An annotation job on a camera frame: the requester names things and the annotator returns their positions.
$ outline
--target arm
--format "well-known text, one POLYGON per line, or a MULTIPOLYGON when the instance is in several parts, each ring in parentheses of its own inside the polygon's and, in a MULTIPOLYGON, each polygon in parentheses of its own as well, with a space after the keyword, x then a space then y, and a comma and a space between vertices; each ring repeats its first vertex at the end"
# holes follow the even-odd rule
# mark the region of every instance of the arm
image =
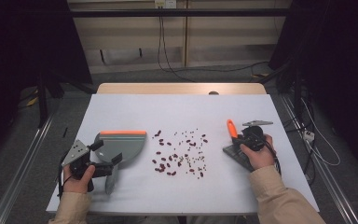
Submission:
MULTIPOLYGON (((271 136, 266 135, 266 141, 272 146, 271 136)), ((255 152, 241 145, 241 150, 255 168, 249 179, 258 201, 260 223, 324 223, 301 193, 283 184, 266 147, 255 152)))
POLYGON ((56 217, 48 224, 85 224, 91 198, 87 194, 87 185, 92 179, 95 166, 91 165, 80 180, 71 178, 69 165, 63 167, 63 195, 56 217))

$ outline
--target human hand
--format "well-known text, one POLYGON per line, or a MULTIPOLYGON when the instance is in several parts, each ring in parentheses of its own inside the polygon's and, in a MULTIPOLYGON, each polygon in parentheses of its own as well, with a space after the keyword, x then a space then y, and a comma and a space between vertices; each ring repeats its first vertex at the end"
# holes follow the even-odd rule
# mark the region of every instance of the human hand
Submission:
MULTIPOLYGON (((274 146, 272 145, 272 137, 268 134, 265 134, 265 136, 266 141, 272 147, 272 150, 274 150, 276 153, 274 146)), ((261 148, 259 151, 253 151, 244 144, 241 144, 240 147, 242 152, 248 156, 249 161, 255 170, 275 164, 272 153, 266 146, 261 148)))
POLYGON ((63 185, 64 192, 74 192, 74 193, 87 193, 87 185, 92 179, 94 174, 95 166, 90 165, 86 172, 83 174, 83 177, 79 180, 72 178, 71 169, 69 165, 63 167, 63 179, 67 180, 63 185))

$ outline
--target metal rail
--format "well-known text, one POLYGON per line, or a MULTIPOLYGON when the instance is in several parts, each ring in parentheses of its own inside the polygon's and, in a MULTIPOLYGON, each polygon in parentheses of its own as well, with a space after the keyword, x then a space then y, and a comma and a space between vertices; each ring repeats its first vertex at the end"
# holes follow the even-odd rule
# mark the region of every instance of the metal rail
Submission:
MULTIPOLYGON (((295 124, 296 128, 300 128, 300 122, 296 119, 296 115, 293 111, 293 103, 290 101, 290 99, 285 99, 284 96, 281 96, 283 105, 285 106, 287 113, 293 119, 293 123, 295 124)), ((310 153, 311 151, 311 145, 308 141, 303 140, 306 144, 307 151, 310 153)), ((318 148, 315 147, 313 150, 315 150, 317 153, 320 153, 318 148)), ((345 223, 348 224, 354 224, 358 223, 358 217, 356 216, 354 209, 351 206, 351 202, 348 200, 347 196, 345 195, 344 191, 339 186, 338 182, 334 178, 333 174, 330 172, 330 169, 328 166, 321 162, 318 157, 315 155, 315 153, 312 154, 312 159, 314 160, 315 167, 318 170, 319 174, 322 177, 322 180, 324 181, 324 184, 326 185, 328 191, 330 192, 330 195, 332 196, 338 211, 342 215, 343 219, 345 220, 345 223)))
POLYGON ((57 110, 58 104, 53 106, 53 109, 48 116, 48 119, 45 124, 41 128, 37 129, 33 142, 29 146, 19 169, 17 170, 14 177, 11 179, 9 186, 7 187, 7 190, 2 197, 0 201, 0 224, 4 224, 7 221, 7 217, 11 211, 11 208, 13 207, 14 203, 17 200, 17 197, 19 196, 21 187, 25 181, 25 178, 28 175, 29 170, 31 169, 31 166, 34 163, 34 159, 36 158, 39 148, 42 146, 43 140, 48 133, 48 129, 51 125, 53 116, 57 110))
POLYGON ((47 11, 19 9, 20 15, 28 16, 53 16, 72 18, 93 17, 285 17, 290 12, 289 8, 224 8, 224 9, 195 9, 195 8, 170 8, 170 9, 93 9, 71 11, 47 11))

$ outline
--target sleeve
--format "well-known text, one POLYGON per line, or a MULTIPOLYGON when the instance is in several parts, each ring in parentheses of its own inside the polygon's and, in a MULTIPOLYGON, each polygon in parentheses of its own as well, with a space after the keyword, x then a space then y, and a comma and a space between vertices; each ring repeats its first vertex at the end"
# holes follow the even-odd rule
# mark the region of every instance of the sleeve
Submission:
POLYGON ((48 224, 86 224, 91 197, 88 194, 64 192, 56 217, 48 224))
POLYGON ((253 171, 249 179, 258 200, 260 223, 324 223, 300 192, 283 184, 274 166, 253 171))

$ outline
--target orange handle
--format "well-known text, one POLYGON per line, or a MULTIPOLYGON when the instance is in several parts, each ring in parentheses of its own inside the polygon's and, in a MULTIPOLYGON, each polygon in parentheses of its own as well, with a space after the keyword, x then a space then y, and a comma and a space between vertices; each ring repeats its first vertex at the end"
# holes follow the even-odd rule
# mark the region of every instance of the orange handle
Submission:
POLYGON ((235 128, 235 125, 231 119, 227 120, 227 128, 228 128, 229 135, 231 135, 231 137, 238 138, 237 129, 235 128))

